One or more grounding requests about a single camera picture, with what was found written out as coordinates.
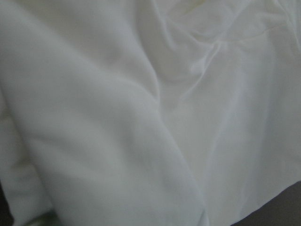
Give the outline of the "white long-sleeve printed shirt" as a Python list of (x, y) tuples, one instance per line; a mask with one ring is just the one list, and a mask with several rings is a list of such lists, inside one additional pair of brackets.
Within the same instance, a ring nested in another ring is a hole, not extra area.
[(300, 1), (1, 1), (14, 225), (229, 226), (300, 179)]

